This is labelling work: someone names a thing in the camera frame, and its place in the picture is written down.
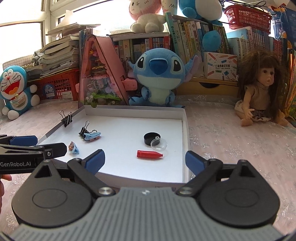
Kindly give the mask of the person left hand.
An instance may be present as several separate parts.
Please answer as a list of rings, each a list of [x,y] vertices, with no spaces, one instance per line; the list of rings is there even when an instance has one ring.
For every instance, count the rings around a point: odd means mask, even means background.
[[[1,208],[2,208],[2,205],[3,205],[2,200],[3,200],[4,193],[5,193],[4,184],[3,184],[2,180],[11,181],[12,177],[11,177],[10,174],[1,175],[1,180],[0,180],[0,211],[1,211]]]

